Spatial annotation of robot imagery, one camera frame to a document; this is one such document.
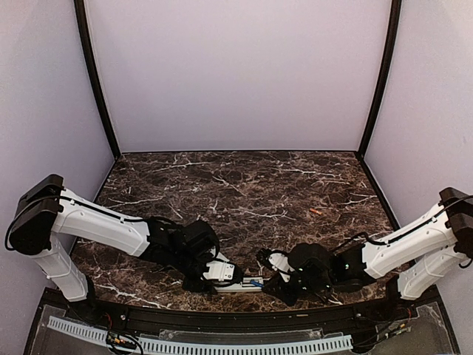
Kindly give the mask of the white remote control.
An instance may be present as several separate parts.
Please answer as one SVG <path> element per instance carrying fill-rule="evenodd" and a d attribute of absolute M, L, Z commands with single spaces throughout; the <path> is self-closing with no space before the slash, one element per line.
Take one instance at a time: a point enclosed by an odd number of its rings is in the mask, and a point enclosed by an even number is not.
<path fill-rule="evenodd" d="M 250 281 L 255 280 L 264 285 L 264 279 L 262 277 L 244 277 L 240 283 L 234 283 L 233 285 L 222 287 L 221 285 L 216 286 L 215 289 L 219 293 L 254 293 L 261 292 L 262 288 L 251 285 Z"/>

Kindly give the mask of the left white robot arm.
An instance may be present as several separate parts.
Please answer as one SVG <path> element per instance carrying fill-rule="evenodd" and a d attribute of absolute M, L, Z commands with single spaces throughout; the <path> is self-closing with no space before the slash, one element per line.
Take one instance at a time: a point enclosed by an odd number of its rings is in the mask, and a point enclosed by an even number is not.
<path fill-rule="evenodd" d="M 75 235 L 171 266 L 203 287 L 225 279 L 225 266 L 217 259 L 218 238 L 205 221 L 183 226 L 165 217 L 120 214 L 84 200 L 64 188 L 61 176 L 50 175 L 19 200 L 4 245 L 34 259 L 88 322 L 99 322 L 104 306 L 93 297 L 92 283 L 64 251 L 58 234 Z"/>

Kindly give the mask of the left black frame post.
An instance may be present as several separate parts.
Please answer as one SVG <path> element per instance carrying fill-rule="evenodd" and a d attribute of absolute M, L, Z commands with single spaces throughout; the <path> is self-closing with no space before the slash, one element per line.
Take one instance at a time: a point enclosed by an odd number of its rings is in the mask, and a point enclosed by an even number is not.
<path fill-rule="evenodd" d="M 110 151 L 115 160 L 121 156 L 118 140 L 112 126 L 112 120 L 106 105 L 105 96 L 103 94 L 101 80 L 98 74 L 98 68 L 95 61 L 94 51 L 92 48 L 92 38 L 89 31 L 89 24 L 86 14 L 86 3 L 83 0 L 73 1 L 75 8 L 75 17 L 78 27 L 78 33 L 81 40 L 82 52 L 86 64 L 86 71 L 92 88 L 92 94 L 98 110 L 101 125 L 103 127 Z"/>

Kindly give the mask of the black front rail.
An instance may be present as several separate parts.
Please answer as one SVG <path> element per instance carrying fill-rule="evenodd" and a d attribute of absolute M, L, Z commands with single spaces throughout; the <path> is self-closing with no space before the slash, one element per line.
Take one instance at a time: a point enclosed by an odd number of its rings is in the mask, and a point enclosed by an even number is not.
<path fill-rule="evenodd" d="M 162 330 L 245 333 L 266 331 L 298 331 L 320 328 L 324 332 L 372 333 L 375 326 L 408 317 L 408 310 L 430 302 L 439 302 L 440 295 L 432 286 L 419 299 L 395 304 L 376 299 L 349 305 L 309 308 L 295 311 L 224 313 L 173 311 L 124 305 L 98 300 L 90 309 L 71 306 L 70 313 L 92 325 L 111 327 L 118 331 L 157 334 Z"/>

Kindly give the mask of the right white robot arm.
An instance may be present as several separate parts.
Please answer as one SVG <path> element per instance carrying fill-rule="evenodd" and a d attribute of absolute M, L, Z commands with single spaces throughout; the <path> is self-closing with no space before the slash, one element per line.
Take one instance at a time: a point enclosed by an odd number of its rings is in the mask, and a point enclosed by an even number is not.
<path fill-rule="evenodd" d="M 324 246 L 300 243 L 290 252 L 262 248 L 256 258 L 276 272 L 262 290 L 292 306 L 303 294 L 353 293 L 405 263 L 413 266 L 388 282 L 394 292 L 377 305 L 377 314 L 394 320 L 452 268 L 472 262 L 472 196 L 452 187 L 427 213 L 378 240 L 362 232 L 364 243 Z"/>

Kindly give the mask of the black frame post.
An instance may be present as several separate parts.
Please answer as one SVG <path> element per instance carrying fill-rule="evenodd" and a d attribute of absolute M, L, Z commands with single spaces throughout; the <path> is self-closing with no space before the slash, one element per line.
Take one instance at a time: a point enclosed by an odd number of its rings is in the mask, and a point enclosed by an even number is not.
<path fill-rule="evenodd" d="M 78 33 L 81 40 L 82 52 L 86 64 L 86 71 L 92 88 L 92 94 L 98 110 L 101 125 L 103 127 L 110 151 L 115 160 L 121 156 L 118 140 L 112 126 L 112 120 L 106 105 L 105 96 L 103 94 L 101 80 L 98 74 L 98 68 L 95 61 L 94 51 L 92 48 L 92 38 L 89 31 L 89 24 L 86 14 L 86 3 L 83 0 L 73 1 L 75 8 L 75 17 L 78 27 Z"/>
<path fill-rule="evenodd" d="M 401 0 L 392 0 L 389 12 L 389 21 L 387 26 L 387 34 L 384 43 L 383 55 L 381 58 L 380 69 L 378 72 L 378 79 L 375 85 L 375 91 L 372 97 L 367 122 L 364 127 L 364 132 L 361 137 L 361 142 L 358 146 L 357 158 L 364 161 L 367 150 L 370 145 L 372 135 L 374 133 L 378 114 L 381 109 L 384 92 L 387 86 L 389 71 L 392 63 L 392 57 L 395 51 L 395 42 L 398 34 L 398 25 L 401 17 Z"/>

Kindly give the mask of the right black frame post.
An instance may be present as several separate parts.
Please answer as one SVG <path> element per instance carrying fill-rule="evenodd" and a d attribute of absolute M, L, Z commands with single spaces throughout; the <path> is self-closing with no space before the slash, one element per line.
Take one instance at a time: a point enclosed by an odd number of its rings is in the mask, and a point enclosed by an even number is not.
<path fill-rule="evenodd" d="M 387 26 L 387 34 L 384 43 L 383 55 L 381 58 L 380 69 L 378 72 L 378 79 L 375 85 L 375 91 L 372 97 L 367 122 L 364 127 L 364 132 L 361 137 L 361 142 L 358 146 L 357 158 L 364 161 L 367 150 L 370 145 L 372 135 L 374 133 L 378 114 L 381 109 L 384 92 L 387 86 L 389 71 L 392 63 L 392 57 L 395 51 L 395 42 L 398 34 L 398 25 L 401 17 L 401 0 L 392 0 L 389 12 L 389 21 Z"/>

